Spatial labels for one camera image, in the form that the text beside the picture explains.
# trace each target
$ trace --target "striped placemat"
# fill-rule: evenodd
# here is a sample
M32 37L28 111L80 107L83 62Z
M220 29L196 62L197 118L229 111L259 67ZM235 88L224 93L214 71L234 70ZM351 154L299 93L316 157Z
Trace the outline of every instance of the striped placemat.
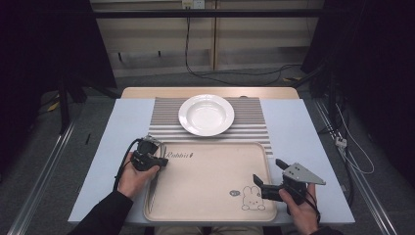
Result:
M268 158L272 157L271 143L258 98L225 98L233 107L235 119L221 134L205 137L189 133L179 121L178 112L186 98L156 98L149 133L162 142L257 142Z

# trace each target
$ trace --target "cartoon rabbit face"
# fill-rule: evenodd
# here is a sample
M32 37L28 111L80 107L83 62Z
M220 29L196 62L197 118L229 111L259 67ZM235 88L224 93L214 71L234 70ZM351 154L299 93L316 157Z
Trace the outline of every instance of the cartoon rabbit face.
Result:
M250 187L247 186L244 188L244 205L242 206L242 210L265 210L265 206L263 205L263 199L260 197L259 188L256 186Z

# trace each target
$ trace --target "black sleeve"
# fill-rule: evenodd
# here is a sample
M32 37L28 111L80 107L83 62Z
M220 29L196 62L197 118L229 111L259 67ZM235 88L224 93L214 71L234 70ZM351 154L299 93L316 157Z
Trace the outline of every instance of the black sleeve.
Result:
M343 235L343 233L341 231L334 230L331 227L322 227L311 233L311 235Z
M69 235L118 234L132 205L129 198L114 191L97 204Z

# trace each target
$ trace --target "white plate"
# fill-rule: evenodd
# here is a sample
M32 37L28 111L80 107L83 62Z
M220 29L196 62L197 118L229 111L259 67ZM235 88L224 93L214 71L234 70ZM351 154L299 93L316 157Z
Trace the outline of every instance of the white plate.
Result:
M222 133L231 126L234 117L231 104L215 95L194 96L185 101L179 110L181 125L200 136Z

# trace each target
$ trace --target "hand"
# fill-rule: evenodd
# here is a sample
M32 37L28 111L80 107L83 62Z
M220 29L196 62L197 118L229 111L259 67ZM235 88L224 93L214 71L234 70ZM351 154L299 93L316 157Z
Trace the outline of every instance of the hand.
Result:
M315 184L308 184L307 191L309 194L306 195L306 198L311 203L314 203L311 196L316 200ZM285 189L280 189L279 194L290 209L294 225L301 235L308 235L318 230L317 213L308 203L304 202L301 205L297 205Z
M129 153L125 160L125 164L128 164L124 167L121 179L119 180L118 192L132 200L141 192L146 181L156 175L160 167L155 165L147 171L138 171L132 163L129 162L131 157L132 153Z

